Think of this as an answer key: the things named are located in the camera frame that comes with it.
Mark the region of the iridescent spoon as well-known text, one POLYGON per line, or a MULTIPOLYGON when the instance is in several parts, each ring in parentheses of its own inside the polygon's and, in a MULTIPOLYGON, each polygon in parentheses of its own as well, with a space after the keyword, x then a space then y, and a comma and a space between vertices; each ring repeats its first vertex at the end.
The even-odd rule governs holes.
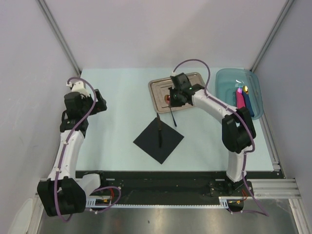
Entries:
POLYGON ((176 123, 176 120, 175 120, 175 117, 173 115, 173 111, 172 111, 172 108, 171 108, 170 95, 165 95, 164 100, 168 104, 168 107, 169 107, 169 110, 170 110, 170 113, 171 113, 171 116, 172 116, 172 119, 173 119, 173 122, 174 122, 174 126, 177 127, 177 123, 176 123))

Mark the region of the dark knife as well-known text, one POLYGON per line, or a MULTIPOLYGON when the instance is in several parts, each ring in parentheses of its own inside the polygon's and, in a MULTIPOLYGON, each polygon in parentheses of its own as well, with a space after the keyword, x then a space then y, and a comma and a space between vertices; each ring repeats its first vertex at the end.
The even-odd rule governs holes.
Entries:
POLYGON ((161 119, 159 114, 156 114, 156 118, 157 118, 157 128, 158 128, 158 146, 159 148, 161 148, 162 146, 162 126, 161 126, 161 119))

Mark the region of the black paper napkin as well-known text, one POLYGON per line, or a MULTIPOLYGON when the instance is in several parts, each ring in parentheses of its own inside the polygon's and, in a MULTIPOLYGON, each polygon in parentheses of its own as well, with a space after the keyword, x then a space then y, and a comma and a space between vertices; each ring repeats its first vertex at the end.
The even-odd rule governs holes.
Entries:
POLYGON ((133 141, 142 151, 163 164, 184 136, 156 117, 133 141))

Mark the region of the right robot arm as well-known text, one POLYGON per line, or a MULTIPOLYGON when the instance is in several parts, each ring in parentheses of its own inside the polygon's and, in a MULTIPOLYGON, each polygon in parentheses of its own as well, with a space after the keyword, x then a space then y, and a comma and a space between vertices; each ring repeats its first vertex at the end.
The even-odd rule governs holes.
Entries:
POLYGON ((225 191, 237 195, 246 179, 247 153, 255 151, 256 132, 249 110, 246 107, 230 106, 210 94, 200 84, 191 85, 186 74, 172 73, 173 86, 169 88, 169 105, 182 107, 186 104, 210 114, 221 124, 222 143, 229 152, 225 191))

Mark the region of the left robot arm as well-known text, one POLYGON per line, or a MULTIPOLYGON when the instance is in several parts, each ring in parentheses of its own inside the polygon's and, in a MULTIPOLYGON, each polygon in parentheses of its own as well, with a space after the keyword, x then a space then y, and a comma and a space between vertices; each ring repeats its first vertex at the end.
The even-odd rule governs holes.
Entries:
POLYGON ((107 110, 106 100, 98 89, 95 98, 88 92, 74 91, 64 96, 65 111, 61 116, 60 144, 55 164, 46 180, 40 181, 37 193, 48 216, 82 213, 87 197, 104 194, 108 183, 98 174, 76 180, 79 151, 85 140, 88 116, 107 110))

